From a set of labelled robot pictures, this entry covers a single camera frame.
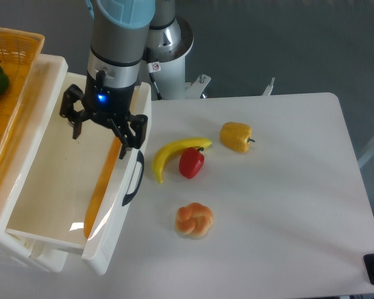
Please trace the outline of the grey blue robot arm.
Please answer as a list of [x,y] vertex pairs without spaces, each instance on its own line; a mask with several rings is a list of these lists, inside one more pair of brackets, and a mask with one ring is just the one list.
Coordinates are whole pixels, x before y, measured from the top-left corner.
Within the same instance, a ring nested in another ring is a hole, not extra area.
[[122,144],[141,148],[146,115],[132,115],[130,105],[150,30],[165,29],[175,20],[174,1],[89,1],[93,15],[86,86],[71,85],[62,97],[60,115],[78,138],[82,123],[92,120],[113,131]]

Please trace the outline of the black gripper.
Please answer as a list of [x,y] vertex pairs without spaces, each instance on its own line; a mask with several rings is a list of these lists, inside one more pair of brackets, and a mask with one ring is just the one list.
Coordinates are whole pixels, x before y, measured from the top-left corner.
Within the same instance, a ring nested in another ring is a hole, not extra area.
[[82,123],[87,120],[112,130],[122,143],[118,158],[123,159],[130,148],[139,149],[143,145],[148,117],[130,111],[134,84],[108,87],[104,84],[106,78],[101,70],[95,77],[87,75],[85,90],[72,84],[64,92],[59,114],[72,124],[74,140],[80,136]]

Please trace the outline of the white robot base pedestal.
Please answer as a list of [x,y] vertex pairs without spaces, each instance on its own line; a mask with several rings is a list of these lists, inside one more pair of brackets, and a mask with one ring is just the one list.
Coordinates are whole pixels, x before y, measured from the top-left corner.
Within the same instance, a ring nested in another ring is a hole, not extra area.
[[193,30],[180,16],[166,28],[149,31],[139,78],[151,85],[153,101],[205,97],[209,75],[200,74],[195,81],[186,81],[186,56],[193,44]]

